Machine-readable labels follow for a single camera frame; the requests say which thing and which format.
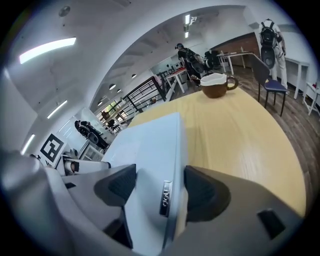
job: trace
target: brown mug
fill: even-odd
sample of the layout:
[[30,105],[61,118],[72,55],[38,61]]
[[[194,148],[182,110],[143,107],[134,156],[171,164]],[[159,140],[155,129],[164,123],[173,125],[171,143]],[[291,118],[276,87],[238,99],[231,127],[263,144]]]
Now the brown mug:
[[[232,87],[228,87],[228,81],[234,80],[234,85]],[[203,93],[208,98],[219,98],[226,94],[227,91],[234,90],[238,87],[239,81],[230,75],[213,73],[208,76],[204,76],[200,80],[200,85]]]

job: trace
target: brown wall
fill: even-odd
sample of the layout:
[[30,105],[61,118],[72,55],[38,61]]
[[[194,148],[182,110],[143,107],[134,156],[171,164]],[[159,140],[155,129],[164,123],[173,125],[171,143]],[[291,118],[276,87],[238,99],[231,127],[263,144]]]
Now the brown wall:
[[[259,51],[259,45],[257,42],[257,38],[255,33],[245,34],[239,37],[236,37],[234,39],[231,39],[229,41],[226,41],[222,44],[219,44],[212,48],[212,50],[216,51],[223,51],[223,53],[239,53],[241,51],[241,47],[244,51],[250,51],[253,52],[255,55],[260,57],[260,51]],[[251,64],[249,62],[249,56],[244,55],[243,56],[244,63],[246,67],[251,68]],[[231,58],[232,65],[239,65],[242,66],[242,59],[241,56],[235,56]]]

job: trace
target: wooden table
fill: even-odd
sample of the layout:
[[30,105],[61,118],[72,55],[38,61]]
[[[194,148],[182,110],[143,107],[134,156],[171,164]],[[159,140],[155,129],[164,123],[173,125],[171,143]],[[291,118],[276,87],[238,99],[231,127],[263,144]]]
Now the wooden table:
[[138,114],[129,127],[173,112],[184,120],[190,165],[254,181],[305,215],[305,182],[296,153],[254,98],[240,88],[217,99],[199,91]]

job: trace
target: railing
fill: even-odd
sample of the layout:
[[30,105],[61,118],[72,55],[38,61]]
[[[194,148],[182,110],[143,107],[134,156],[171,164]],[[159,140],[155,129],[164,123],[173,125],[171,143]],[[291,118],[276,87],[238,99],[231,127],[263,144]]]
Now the railing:
[[[154,104],[154,101],[150,102],[151,99],[156,98],[156,102],[161,100],[165,102],[167,100],[167,87],[170,89],[167,81],[163,83],[162,80],[162,85],[160,86],[154,76],[148,78],[123,97],[123,100],[129,103],[128,106],[122,109],[120,114],[125,114],[127,116],[127,120],[129,120],[134,117],[135,112],[141,113],[143,112],[143,109]],[[117,106],[120,102],[121,101],[117,102],[109,111],[117,110]]]

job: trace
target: chair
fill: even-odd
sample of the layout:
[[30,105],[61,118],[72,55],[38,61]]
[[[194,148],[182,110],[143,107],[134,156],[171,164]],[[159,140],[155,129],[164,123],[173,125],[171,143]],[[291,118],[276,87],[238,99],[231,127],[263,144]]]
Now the chair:
[[287,89],[278,81],[268,79],[270,70],[267,67],[267,65],[261,61],[261,59],[259,59],[254,54],[249,54],[249,58],[250,58],[254,77],[259,83],[258,102],[260,102],[260,85],[262,85],[266,90],[266,97],[265,97],[265,103],[264,103],[265,109],[267,108],[269,93],[274,93],[273,105],[276,104],[277,93],[283,94],[283,101],[282,101],[282,107],[281,107],[281,113],[280,113],[280,116],[282,116],[282,113],[285,107]]

